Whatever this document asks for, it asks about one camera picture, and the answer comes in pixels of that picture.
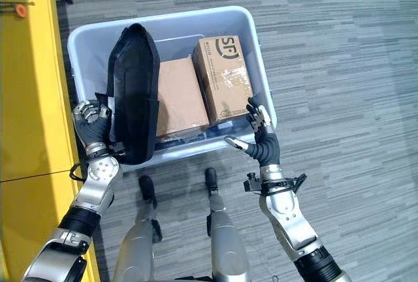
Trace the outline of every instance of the silver metal joint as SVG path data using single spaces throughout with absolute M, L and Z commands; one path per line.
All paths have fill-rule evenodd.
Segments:
M 262 181 L 282 180 L 284 179 L 284 175 L 281 171 L 280 165 L 269 164 L 260 168 L 260 178 Z
M 91 155 L 92 153 L 95 153 L 97 151 L 106 149 L 106 144 L 103 142 L 96 142 L 96 143 L 92 143 L 89 146 L 86 147 L 86 154 Z
M 85 234 L 68 230 L 66 228 L 56 228 L 52 234 L 50 243 L 60 243 L 72 247 L 79 247 L 87 251 L 91 243 L 91 238 Z
M 350 277 L 343 271 L 338 277 L 336 277 L 332 282 L 353 282 Z

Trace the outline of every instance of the white plastic bin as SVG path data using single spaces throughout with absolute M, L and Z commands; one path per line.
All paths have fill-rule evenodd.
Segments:
M 255 24 L 248 10 L 242 7 L 221 7 L 89 24 L 75 29 L 69 37 L 68 50 L 78 100 L 94 99 L 95 92 L 106 93 L 109 55 L 122 30 L 133 23 L 142 24 L 152 35 L 161 61 L 187 57 L 203 37 L 238 35 L 254 94 L 266 106 L 276 127 L 274 111 Z M 114 102 L 109 99 L 109 106 Z M 132 170 L 181 159 L 227 146 L 226 134 L 252 141 L 253 133 L 243 118 L 210 129 L 196 142 L 156 150 L 152 159 Z

